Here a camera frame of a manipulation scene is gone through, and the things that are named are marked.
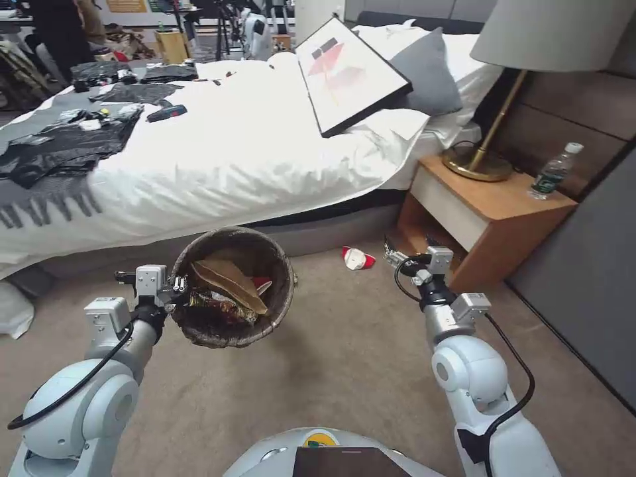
lamp stem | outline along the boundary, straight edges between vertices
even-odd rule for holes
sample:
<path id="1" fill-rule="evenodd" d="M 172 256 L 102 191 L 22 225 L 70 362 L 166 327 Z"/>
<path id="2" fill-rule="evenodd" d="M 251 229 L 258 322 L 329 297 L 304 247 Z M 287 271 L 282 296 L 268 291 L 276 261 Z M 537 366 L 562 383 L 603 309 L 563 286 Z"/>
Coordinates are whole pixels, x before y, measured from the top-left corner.
<path id="1" fill-rule="evenodd" d="M 492 123 L 492 126 L 490 127 L 490 131 L 488 131 L 488 135 L 486 136 L 486 139 L 484 139 L 479 149 L 475 151 L 475 155 L 472 157 L 472 161 L 470 162 L 470 165 L 468 166 L 469 170 L 471 171 L 476 170 L 477 167 L 479 166 L 479 163 L 482 161 L 484 155 L 486 155 L 486 151 L 488 150 L 490 141 L 495 137 L 495 133 L 499 129 L 499 125 L 502 123 L 502 120 L 504 119 L 505 114 L 508 112 L 508 109 L 510 108 L 512 101 L 515 99 L 515 96 L 519 92 L 519 88 L 521 88 L 521 85 L 523 84 L 523 80 L 525 79 L 527 74 L 528 74 L 528 70 L 519 71 L 519 74 L 517 75 L 517 79 L 515 79 L 515 83 L 512 85 L 512 88 L 510 89 L 508 96 L 503 102 L 502 108 L 499 110 L 499 114 L 497 114 L 495 121 Z"/>

wastebasket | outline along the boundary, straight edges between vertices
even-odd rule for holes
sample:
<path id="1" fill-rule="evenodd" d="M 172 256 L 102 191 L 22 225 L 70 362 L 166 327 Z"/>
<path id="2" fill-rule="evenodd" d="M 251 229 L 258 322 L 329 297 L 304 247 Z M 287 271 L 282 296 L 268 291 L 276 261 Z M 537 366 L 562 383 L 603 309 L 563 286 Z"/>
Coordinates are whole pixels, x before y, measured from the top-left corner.
<path id="1" fill-rule="evenodd" d="M 293 270 L 289 258 L 270 237 L 252 229 L 227 227 L 201 235 L 188 245 L 174 264 L 172 276 L 193 279 L 191 264 L 211 253 L 230 258 L 246 276 L 267 276 L 272 285 L 261 296 L 267 312 L 254 326 L 228 324 L 202 308 L 177 306 L 172 319 L 195 345 L 208 348 L 242 348 L 269 335 L 280 324 L 292 304 Z"/>

wooden nightstand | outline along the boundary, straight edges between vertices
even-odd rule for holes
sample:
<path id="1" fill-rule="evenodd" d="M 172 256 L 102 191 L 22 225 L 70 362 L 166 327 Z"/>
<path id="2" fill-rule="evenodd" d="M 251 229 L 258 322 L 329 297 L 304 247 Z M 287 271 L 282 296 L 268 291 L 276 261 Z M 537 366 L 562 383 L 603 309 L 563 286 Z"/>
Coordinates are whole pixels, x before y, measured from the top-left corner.
<path id="1" fill-rule="evenodd" d="M 409 253 L 425 252 L 427 235 L 451 248 L 450 288 L 477 292 L 508 277 L 577 206 L 558 192 L 533 199 L 532 182 L 516 173 L 503 182 L 478 182 L 451 172 L 438 156 L 421 159 L 398 232 Z"/>

table lamp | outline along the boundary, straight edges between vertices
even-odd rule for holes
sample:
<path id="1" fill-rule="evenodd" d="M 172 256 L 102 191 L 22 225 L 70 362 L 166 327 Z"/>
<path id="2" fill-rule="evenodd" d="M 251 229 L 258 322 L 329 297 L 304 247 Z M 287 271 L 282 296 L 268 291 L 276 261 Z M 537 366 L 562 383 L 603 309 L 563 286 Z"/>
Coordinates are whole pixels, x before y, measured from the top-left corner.
<path id="1" fill-rule="evenodd" d="M 512 166 L 488 146 L 527 72 L 605 68 L 635 6 L 633 0 L 499 0 L 470 55 L 521 71 L 481 146 L 450 149 L 444 165 L 471 179 L 505 180 Z"/>

framed picture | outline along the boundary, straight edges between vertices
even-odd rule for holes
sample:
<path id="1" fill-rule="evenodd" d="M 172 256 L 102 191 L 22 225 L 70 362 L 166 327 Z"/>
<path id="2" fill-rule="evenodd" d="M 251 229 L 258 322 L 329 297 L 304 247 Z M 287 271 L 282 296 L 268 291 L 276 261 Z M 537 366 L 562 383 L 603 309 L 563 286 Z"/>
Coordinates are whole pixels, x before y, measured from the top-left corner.
<path id="1" fill-rule="evenodd" d="M 407 78 L 337 18 L 295 52 L 323 137 L 340 134 L 413 91 Z"/>

